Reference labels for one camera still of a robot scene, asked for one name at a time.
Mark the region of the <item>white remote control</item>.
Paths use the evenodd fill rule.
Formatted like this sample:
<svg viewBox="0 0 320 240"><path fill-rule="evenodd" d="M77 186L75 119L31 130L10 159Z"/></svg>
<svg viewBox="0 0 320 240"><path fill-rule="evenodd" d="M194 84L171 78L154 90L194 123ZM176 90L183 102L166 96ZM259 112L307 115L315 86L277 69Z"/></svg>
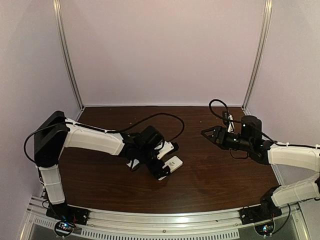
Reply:
<svg viewBox="0 0 320 240"><path fill-rule="evenodd" d="M160 177L158 178L158 180L163 180L164 178L172 174L174 171L179 169L182 165L183 161L179 157L171 157L164 163L164 166L162 167L162 172L160 173Z"/></svg>

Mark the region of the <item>white battery cover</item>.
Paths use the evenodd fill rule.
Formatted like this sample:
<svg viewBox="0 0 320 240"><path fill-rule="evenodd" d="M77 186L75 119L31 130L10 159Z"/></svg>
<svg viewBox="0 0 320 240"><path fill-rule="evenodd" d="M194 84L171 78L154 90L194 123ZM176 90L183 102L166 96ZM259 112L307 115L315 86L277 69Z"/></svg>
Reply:
<svg viewBox="0 0 320 240"><path fill-rule="evenodd" d="M139 161L137 159L131 160L126 165L132 170L139 165Z"/></svg>

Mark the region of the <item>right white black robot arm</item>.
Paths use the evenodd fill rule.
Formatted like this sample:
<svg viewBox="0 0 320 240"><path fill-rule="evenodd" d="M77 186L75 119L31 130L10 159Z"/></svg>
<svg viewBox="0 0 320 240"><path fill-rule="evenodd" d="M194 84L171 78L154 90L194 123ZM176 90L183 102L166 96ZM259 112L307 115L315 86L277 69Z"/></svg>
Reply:
<svg viewBox="0 0 320 240"><path fill-rule="evenodd" d="M256 210L259 220L268 220L284 205L320 198L319 146L278 143L262 139L262 121L246 115L239 121L241 131L233 133L216 125L201 131L201 135L222 150L246 152L247 157L262 165L285 165L314 171L314 176L289 185L271 188L260 199Z"/></svg>

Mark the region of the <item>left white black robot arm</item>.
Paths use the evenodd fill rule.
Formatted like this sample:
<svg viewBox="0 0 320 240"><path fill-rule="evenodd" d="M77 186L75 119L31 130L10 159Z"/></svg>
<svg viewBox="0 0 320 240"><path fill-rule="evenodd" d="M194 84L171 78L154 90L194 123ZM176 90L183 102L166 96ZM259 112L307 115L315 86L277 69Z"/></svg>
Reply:
<svg viewBox="0 0 320 240"><path fill-rule="evenodd" d="M64 112L58 110L34 134L34 161L49 202L54 205L53 215L61 222L67 222L72 218L72 211L64 205L66 200L58 167L63 149L87 149L129 161L137 160L145 164L156 179L160 179L171 173L159 156L164 146L163 135L153 126L138 133L107 130L66 118Z"/></svg>

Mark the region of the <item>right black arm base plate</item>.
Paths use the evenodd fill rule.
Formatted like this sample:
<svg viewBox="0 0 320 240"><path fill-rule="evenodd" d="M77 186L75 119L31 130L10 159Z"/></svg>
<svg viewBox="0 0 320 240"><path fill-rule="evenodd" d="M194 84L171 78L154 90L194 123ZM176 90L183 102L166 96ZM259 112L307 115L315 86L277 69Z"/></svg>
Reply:
<svg viewBox="0 0 320 240"><path fill-rule="evenodd" d="M265 208L261 205L257 206L244 206L239 211L239 216L242 225L247 225L251 223L262 222L266 220L271 220L274 217L279 217L282 215L282 210L278 207L271 207L270 209Z"/></svg>

